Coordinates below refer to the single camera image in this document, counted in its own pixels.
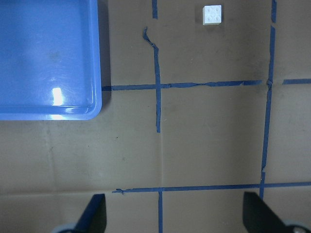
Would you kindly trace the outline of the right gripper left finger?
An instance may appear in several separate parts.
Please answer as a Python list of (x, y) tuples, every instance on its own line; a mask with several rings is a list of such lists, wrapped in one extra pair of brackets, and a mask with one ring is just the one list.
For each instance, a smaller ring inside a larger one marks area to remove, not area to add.
[(74, 227), (75, 233), (104, 233), (107, 225), (105, 194), (92, 196)]

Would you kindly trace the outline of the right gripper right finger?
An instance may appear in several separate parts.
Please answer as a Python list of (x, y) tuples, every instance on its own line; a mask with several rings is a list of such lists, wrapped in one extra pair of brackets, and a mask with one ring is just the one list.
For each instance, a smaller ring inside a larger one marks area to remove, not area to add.
[(243, 225), (248, 233), (292, 232), (255, 192), (243, 195)]

